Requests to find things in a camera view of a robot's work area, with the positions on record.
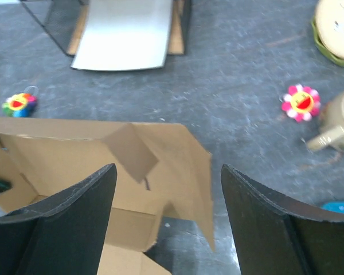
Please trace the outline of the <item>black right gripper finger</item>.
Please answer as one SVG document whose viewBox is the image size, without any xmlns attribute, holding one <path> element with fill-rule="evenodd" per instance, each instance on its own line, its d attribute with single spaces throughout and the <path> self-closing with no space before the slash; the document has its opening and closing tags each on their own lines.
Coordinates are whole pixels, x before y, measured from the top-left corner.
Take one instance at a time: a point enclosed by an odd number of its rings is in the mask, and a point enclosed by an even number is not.
<svg viewBox="0 0 344 275">
<path fill-rule="evenodd" d="M 227 164 L 221 185 L 241 274 L 344 274 L 344 214 L 297 201 Z"/>
</svg>

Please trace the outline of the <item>brown cardboard box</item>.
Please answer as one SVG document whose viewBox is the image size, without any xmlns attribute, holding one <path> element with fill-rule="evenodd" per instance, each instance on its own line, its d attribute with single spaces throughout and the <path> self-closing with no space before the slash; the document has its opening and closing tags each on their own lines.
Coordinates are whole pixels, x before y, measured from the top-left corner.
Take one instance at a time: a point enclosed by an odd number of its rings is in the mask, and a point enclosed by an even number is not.
<svg viewBox="0 0 344 275">
<path fill-rule="evenodd" d="M 184 125 L 0 117 L 4 215 L 108 164 L 117 179 L 96 274 L 166 274 L 146 256 L 164 216 L 195 221 L 214 246 L 211 155 Z"/>
</svg>

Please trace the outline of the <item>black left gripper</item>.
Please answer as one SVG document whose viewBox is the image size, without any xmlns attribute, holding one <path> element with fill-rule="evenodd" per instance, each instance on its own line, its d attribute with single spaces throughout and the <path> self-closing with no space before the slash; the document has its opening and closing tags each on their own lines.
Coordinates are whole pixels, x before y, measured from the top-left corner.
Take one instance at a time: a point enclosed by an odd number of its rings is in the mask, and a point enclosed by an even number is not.
<svg viewBox="0 0 344 275">
<path fill-rule="evenodd" d="M 0 274 L 96 274 L 117 170 L 108 164 L 81 182 L 0 217 Z M 0 179 L 0 193 L 11 183 Z"/>
</svg>

